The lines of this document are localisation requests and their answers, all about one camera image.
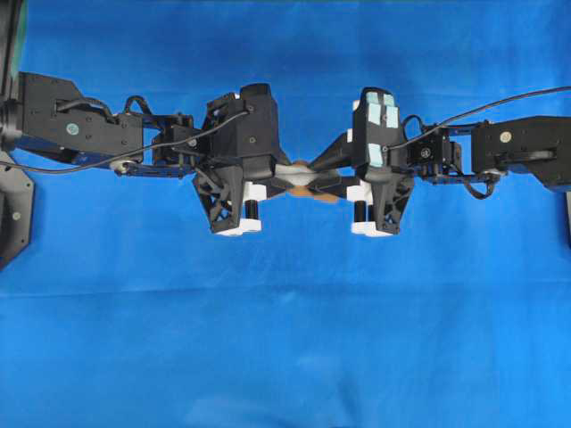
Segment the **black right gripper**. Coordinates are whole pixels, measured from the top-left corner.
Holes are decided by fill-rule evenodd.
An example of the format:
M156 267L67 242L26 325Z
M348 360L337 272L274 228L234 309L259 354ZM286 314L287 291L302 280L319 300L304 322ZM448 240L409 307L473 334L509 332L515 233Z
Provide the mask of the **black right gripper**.
M352 141L347 133L337 137L309 164L315 172L351 167ZM355 176L318 177L307 184L307 189L316 200L352 202L353 234L386 237L400 233L401 218L414 185L414 178L409 175L388 173L374 182Z

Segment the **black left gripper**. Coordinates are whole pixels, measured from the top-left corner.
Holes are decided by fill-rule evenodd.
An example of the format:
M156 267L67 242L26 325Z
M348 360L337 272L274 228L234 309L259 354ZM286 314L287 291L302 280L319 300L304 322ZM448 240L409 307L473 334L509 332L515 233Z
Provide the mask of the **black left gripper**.
M281 178L311 178L312 169L306 160L290 160L283 154L275 165L274 177L268 178L266 155L240 160L216 162L191 158L195 172L194 189L202 204L210 230L216 235L240 236L262 229L258 203L288 193L305 197L305 185L293 185Z

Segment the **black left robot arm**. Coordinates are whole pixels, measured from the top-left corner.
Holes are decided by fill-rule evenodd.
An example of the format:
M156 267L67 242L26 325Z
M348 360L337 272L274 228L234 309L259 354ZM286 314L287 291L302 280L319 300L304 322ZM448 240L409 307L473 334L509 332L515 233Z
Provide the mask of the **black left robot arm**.
M153 114L137 95L112 113L69 80L22 72L15 92L1 99L1 145L58 161L66 172L191 177L219 235L260 231L259 202L294 186L292 163L279 144L277 103L266 84L209 102L197 127L189 115Z

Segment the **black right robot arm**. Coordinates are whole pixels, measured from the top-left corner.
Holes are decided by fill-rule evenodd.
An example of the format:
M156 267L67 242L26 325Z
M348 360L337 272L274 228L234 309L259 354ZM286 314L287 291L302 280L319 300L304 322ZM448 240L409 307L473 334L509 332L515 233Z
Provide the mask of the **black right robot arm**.
M509 172L531 174L552 192L570 189L570 119L534 116L499 123L423 126L409 143L400 121L354 118L310 164L313 193L354 204L352 232L397 235L420 178L433 185L463 185L473 197L490 197Z

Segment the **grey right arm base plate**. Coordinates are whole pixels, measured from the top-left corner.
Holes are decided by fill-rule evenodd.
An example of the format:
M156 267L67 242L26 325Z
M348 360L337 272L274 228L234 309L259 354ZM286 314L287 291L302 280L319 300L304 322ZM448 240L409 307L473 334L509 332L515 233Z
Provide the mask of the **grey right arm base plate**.
M566 224L567 224L567 239L568 245L571 246L571 193L566 192Z

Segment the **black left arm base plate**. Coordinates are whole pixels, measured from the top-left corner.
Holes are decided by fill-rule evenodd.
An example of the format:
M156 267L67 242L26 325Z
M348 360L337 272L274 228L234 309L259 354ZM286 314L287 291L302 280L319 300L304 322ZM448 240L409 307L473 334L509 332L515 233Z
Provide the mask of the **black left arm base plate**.
M1 269L29 245L35 184L20 169L1 166Z

